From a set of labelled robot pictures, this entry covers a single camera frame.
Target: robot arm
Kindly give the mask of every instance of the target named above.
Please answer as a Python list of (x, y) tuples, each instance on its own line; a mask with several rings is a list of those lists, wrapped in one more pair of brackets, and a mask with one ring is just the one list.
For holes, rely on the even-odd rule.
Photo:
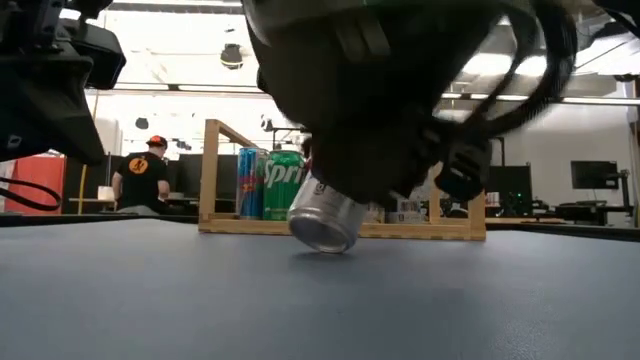
[[(0, 5), (0, 161), (57, 150), (86, 164), (102, 161), (104, 150), (84, 89), (111, 89), (126, 60), (116, 36), (85, 23), (111, 1), (16, 0)], [(81, 12), (80, 21), (60, 20), (62, 6)], [(6, 189), (0, 196), (51, 211), (61, 198), (42, 186), (56, 205), (38, 204)]]
[[(313, 173), (350, 198), (384, 204), (408, 196), (430, 167), (436, 184), (466, 201), (481, 193), (489, 139), (543, 111), (566, 86), (577, 51), (575, 24), (556, 0), (245, 0), (258, 83), (313, 134)], [(462, 124), (433, 111), (442, 93), (503, 17), (518, 43), (513, 65)], [(538, 25), (547, 69), (514, 111), (489, 120), (495, 98), (530, 55)]]

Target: red bull can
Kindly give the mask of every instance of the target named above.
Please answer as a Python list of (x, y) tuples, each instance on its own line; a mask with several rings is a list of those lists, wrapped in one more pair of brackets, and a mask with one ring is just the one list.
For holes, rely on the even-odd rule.
[(238, 187), (236, 214), (241, 219), (262, 220), (264, 174), (269, 152), (259, 148), (242, 148), (238, 153)]

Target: orange logo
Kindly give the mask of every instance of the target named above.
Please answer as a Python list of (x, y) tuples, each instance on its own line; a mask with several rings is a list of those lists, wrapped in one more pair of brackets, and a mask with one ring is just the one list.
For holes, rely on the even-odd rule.
[(129, 162), (129, 170), (136, 175), (144, 174), (148, 167), (149, 163), (144, 157), (135, 158)]

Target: green bottle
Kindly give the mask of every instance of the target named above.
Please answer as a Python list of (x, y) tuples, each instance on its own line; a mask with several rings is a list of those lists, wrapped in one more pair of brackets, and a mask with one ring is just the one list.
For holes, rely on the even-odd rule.
[(265, 167), (264, 220), (286, 221), (304, 181), (304, 158), (295, 151), (272, 151)]

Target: wooden frame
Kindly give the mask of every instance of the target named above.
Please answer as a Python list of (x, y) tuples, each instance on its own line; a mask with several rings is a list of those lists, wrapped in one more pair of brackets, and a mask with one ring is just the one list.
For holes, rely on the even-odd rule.
[[(200, 187), (200, 217), (198, 230), (225, 234), (290, 235), (284, 221), (239, 220), (234, 214), (216, 214), (216, 176), (218, 168), (219, 136), (229, 138), (241, 146), (256, 145), (219, 120), (207, 120), (202, 156)], [(436, 171), (431, 171), (428, 181), (433, 184)], [(431, 186), (429, 213), (434, 214), (425, 224), (363, 224), (360, 237), (404, 238), (422, 240), (485, 240), (484, 194), (468, 204), (468, 219), (440, 218), (440, 191)]]

